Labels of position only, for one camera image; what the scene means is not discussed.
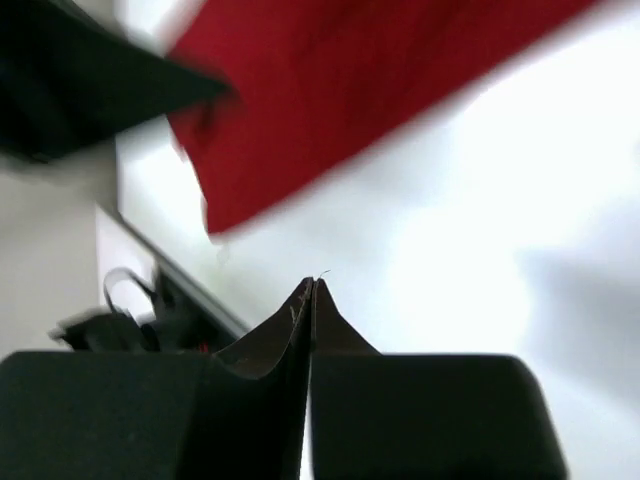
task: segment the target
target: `red fabric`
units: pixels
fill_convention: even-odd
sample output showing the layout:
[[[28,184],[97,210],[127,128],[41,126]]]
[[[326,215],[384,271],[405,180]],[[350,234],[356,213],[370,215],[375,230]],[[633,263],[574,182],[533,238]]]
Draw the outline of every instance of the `red fabric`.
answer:
[[[169,120],[209,231],[282,200],[595,1],[208,1],[171,56],[222,72],[239,101]]]

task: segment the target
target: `cable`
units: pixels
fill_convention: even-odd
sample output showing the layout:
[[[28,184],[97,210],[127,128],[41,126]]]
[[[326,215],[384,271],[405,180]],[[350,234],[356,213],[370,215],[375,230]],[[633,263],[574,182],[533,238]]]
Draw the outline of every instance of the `cable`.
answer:
[[[120,275],[122,276],[122,278],[116,280],[115,283],[109,285],[109,280],[116,275]],[[105,275],[104,280],[102,281],[102,291],[104,292],[104,298],[107,302],[107,307],[109,307],[109,310],[111,310],[111,312],[122,313],[123,311],[114,305],[113,300],[111,299],[111,293],[110,293],[109,287],[113,288],[115,285],[125,280],[136,284],[138,288],[142,290],[144,294],[149,298],[149,300],[151,300],[151,303],[155,303],[156,299],[158,298],[158,294],[155,291],[153,291],[153,289],[142,278],[140,278],[136,273],[134,273],[132,270],[128,268],[125,268],[125,267],[114,268],[113,270],[111,270],[109,273]]]

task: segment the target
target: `black object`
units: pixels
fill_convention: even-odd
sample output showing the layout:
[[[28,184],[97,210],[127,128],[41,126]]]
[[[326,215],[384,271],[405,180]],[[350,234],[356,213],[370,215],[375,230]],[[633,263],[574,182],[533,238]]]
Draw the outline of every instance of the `black object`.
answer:
[[[153,315],[137,321],[127,310],[116,306],[110,293],[116,280],[134,283],[149,298]],[[104,280],[104,296],[109,309],[61,322],[51,332],[51,338],[76,351],[93,352],[215,352],[236,340],[161,271],[152,287],[127,268],[111,270]]]
[[[215,355],[20,353],[0,366],[3,479],[563,479],[539,387],[506,356],[384,356],[304,280]]]
[[[228,93],[138,48],[71,0],[0,2],[0,151],[48,163]]]

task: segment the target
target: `blurry object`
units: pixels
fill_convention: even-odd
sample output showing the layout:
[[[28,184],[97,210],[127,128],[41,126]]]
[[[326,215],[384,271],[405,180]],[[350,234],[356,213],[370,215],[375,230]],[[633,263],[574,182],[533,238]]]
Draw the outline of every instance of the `blurry object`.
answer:
[[[0,3],[0,151],[48,163],[226,85],[129,44],[71,0]]]
[[[533,375],[508,356],[381,355],[303,280],[214,355],[19,353],[0,366],[0,470],[35,478],[566,478]]]
[[[111,299],[111,289],[120,281],[135,284],[153,305],[153,315],[135,318]],[[154,286],[127,268],[111,270],[103,283],[108,309],[85,313],[61,322],[51,332],[75,351],[175,352],[217,351],[233,343],[232,336],[216,328],[210,318],[162,273]]]
[[[170,55],[224,72],[242,107],[169,119],[209,232],[279,202],[594,3],[206,2]]]

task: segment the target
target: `black cord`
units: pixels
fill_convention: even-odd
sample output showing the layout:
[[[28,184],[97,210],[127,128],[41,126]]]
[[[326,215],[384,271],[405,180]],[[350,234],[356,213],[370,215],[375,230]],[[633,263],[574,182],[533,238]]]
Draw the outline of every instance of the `black cord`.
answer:
[[[109,285],[109,280],[117,275],[121,276],[122,278],[117,279],[115,283],[113,283],[112,285]],[[111,270],[109,273],[105,275],[104,280],[102,282],[102,290],[104,292],[104,298],[107,302],[107,306],[109,307],[109,310],[111,310],[111,312],[113,313],[122,313],[122,310],[118,309],[114,305],[113,300],[111,299],[111,293],[110,293],[109,287],[111,286],[111,288],[113,288],[115,285],[117,285],[122,281],[129,281],[136,284],[138,288],[142,290],[144,294],[149,298],[149,300],[151,300],[152,303],[155,303],[156,299],[158,298],[158,294],[155,291],[153,291],[153,289],[132,270],[124,267],[114,268],[113,270]]]

